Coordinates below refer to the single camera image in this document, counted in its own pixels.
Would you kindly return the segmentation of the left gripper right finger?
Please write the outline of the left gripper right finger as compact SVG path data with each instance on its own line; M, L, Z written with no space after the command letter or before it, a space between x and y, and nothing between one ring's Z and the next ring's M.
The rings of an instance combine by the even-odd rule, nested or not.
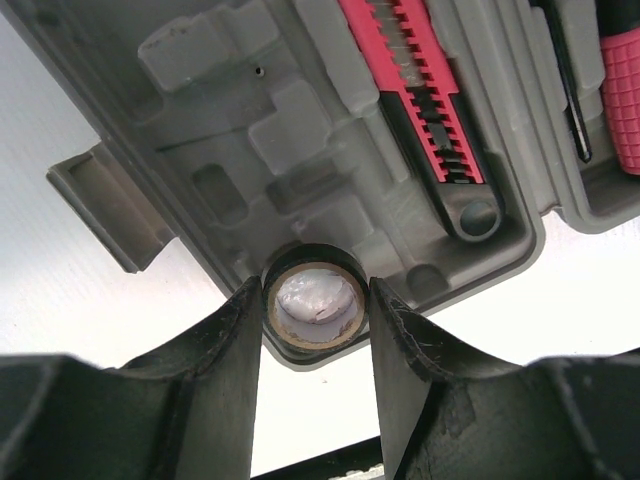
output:
M635 479L639 354L487 354L405 304L379 278L368 300L389 479Z

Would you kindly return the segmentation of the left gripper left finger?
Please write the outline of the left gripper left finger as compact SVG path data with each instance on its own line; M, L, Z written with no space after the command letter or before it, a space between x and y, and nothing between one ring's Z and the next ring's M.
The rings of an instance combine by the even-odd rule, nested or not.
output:
M264 304L258 278L120 368L1 360L5 479L246 479Z

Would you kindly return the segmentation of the black tape roll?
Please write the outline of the black tape roll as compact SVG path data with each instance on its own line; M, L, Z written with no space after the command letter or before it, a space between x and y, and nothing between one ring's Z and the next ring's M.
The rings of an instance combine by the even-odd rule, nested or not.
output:
M265 334L295 354L340 350L364 331L368 297L366 275L349 253L328 244L295 246L264 274Z

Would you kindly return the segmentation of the grey plastic tool case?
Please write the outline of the grey plastic tool case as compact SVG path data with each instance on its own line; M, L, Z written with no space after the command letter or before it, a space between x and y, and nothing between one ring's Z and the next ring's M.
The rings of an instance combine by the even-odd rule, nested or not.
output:
M3 16L98 135L47 180L129 273L181 240L224 293L328 244L432 313L529 267L543 217L589 234L639 214L601 102L596 7L559 10L585 164L543 12L422 1L504 200L499 229L443 227L387 125L342 1L5 1Z

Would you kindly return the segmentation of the red utility knife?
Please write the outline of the red utility knife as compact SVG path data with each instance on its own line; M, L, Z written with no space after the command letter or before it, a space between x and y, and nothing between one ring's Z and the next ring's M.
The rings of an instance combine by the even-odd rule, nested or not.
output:
M481 139L422 1L339 4L380 93L404 159L451 236L481 242L504 200Z

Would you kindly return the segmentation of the red screwdriver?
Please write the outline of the red screwdriver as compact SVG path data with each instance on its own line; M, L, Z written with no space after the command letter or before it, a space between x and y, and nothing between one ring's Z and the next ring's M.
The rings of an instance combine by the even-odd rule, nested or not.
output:
M565 117L577 156L583 163L588 164L592 160L593 151L579 102L577 83L559 10L556 3L551 0L532 0L529 4L532 7L540 8L543 12L567 100L567 107L564 109Z
M621 169L639 174L639 2L604 0L596 15L605 79L601 94Z

